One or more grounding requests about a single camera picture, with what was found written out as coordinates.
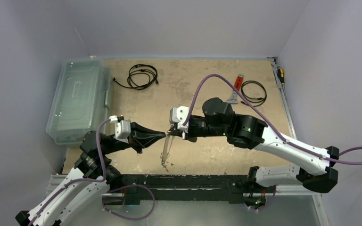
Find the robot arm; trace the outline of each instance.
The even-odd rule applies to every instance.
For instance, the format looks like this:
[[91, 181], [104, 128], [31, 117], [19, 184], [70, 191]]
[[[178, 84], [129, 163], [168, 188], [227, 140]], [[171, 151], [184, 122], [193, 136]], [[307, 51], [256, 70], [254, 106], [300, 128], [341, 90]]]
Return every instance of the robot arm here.
[[[110, 119], [115, 124], [115, 133], [110, 136], [99, 134], [99, 145], [103, 155], [127, 148], [142, 153], [143, 148], [147, 148], [165, 137], [163, 132], [147, 129], [135, 122], [124, 120], [123, 117], [112, 116]], [[96, 133], [96, 131], [90, 131], [84, 135], [80, 145], [83, 153], [59, 186], [34, 209], [21, 211], [16, 216], [16, 220], [21, 226], [66, 225], [92, 200], [101, 198], [101, 195], [107, 191], [122, 186], [122, 174], [110, 165], [111, 160], [105, 156], [106, 180], [102, 182], [91, 182], [90, 180], [102, 179], [102, 165], [98, 155]], [[72, 180], [77, 180], [77, 182], [69, 185], [68, 183]]]
[[251, 115], [235, 114], [229, 103], [217, 97], [207, 100], [202, 110], [204, 117], [192, 115], [183, 126], [189, 108], [173, 108], [170, 111], [170, 123], [173, 126], [169, 135], [191, 142], [196, 142], [197, 137], [224, 136], [228, 143], [236, 147], [254, 148], [292, 163], [285, 167], [252, 167], [249, 172], [250, 181], [262, 187], [302, 184], [311, 191], [327, 193], [337, 184], [338, 171], [332, 168], [334, 163], [324, 159], [338, 159], [337, 148], [314, 147], [282, 134], [287, 142], [310, 149], [321, 154], [323, 158], [310, 155], [283, 142], [264, 121]]

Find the plastic storage box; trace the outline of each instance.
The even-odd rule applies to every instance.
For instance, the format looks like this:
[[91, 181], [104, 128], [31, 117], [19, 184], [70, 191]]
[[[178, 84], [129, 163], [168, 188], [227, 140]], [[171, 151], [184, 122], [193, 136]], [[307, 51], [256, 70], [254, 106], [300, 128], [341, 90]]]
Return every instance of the plastic storage box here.
[[108, 118], [111, 81], [101, 59], [64, 62], [46, 127], [56, 144], [79, 145], [85, 133]]

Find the screwdriver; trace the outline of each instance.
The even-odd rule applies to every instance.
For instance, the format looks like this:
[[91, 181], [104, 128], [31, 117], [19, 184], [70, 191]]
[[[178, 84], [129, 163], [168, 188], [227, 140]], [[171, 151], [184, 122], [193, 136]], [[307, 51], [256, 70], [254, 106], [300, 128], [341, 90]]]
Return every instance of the screwdriver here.
[[278, 79], [280, 80], [281, 82], [281, 86], [282, 86], [282, 91], [284, 92], [284, 96], [285, 96], [285, 99], [287, 99], [287, 95], [285, 93], [285, 79], [284, 79], [284, 70], [282, 70], [281, 68], [277, 70], [277, 76], [278, 76]]

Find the wooden work surface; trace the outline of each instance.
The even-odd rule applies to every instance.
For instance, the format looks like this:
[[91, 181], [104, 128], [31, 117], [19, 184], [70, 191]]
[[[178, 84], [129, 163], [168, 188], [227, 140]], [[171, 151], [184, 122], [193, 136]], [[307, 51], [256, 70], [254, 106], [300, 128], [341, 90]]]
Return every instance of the wooden work surface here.
[[[129, 69], [135, 64], [153, 65], [158, 70], [159, 85], [153, 84], [146, 90], [125, 89], [113, 84], [111, 115], [123, 115], [149, 129], [166, 132], [170, 128], [169, 112], [173, 107], [190, 106], [200, 81], [211, 73], [217, 73], [232, 84], [238, 74], [244, 81], [256, 80], [267, 90], [266, 102], [258, 107], [282, 133], [289, 135], [288, 121], [269, 61], [258, 60], [107, 60], [112, 76], [123, 85]], [[137, 84], [147, 82], [147, 77], [135, 76]], [[263, 97], [258, 86], [249, 84], [244, 88], [250, 97]], [[200, 90], [194, 107], [194, 115], [202, 115], [202, 104], [219, 97], [223, 101], [231, 96], [232, 90], [222, 80], [210, 78]], [[240, 114], [259, 117], [252, 109], [241, 103], [232, 105]], [[225, 137], [198, 138], [196, 143], [175, 137], [167, 159], [167, 169], [161, 165], [160, 154], [165, 139], [137, 154], [127, 149], [107, 155], [112, 165], [123, 174], [247, 174], [251, 166], [281, 166], [288, 162], [274, 155], [229, 145]], [[81, 150], [67, 152], [63, 173], [68, 173], [79, 158]]]

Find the coiled black cable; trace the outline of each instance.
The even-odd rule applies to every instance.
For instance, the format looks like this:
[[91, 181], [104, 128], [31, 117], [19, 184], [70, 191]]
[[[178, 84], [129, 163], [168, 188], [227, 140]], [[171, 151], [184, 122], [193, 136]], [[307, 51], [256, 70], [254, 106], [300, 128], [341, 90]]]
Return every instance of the coiled black cable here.
[[[244, 93], [243, 87], [244, 87], [245, 85], [247, 85], [247, 84], [250, 84], [250, 83], [256, 84], [256, 85], [258, 85], [259, 87], [261, 87], [261, 88], [263, 89], [263, 91], [264, 91], [264, 97], [259, 97], [259, 98], [248, 97], [248, 96]], [[263, 86], [261, 83], [259, 83], [258, 81], [254, 81], [254, 80], [249, 80], [249, 81], [245, 81], [245, 82], [242, 83], [242, 86], [241, 86], [241, 94], [242, 94], [250, 103], [252, 103], [252, 104], [258, 104], [258, 105], [254, 105], [253, 107], [258, 107], [258, 106], [264, 104], [265, 101], [266, 101], [266, 99], [267, 99], [267, 91], [266, 91], [266, 89], [264, 88], [264, 86]]]
[[[132, 77], [137, 74], [144, 74], [149, 77], [149, 81], [146, 84], [143, 85], [137, 85], [133, 80]], [[127, 83], [128, 87], [120, 84], [115, 77], [113, 77], [113, 81], [117, 83], [119, 86], [127, 88], [127, 89], [136, 89], [136, 90], [144, 90], [148, 88], [153, 83], [156, 83], [156, 85], [159, 84], [159, 81], [157, 80], [157, 70], [154, 66], [151, 65], [134, 65], [130, 68], [128, 71], [128, 77], [127, 77]]]

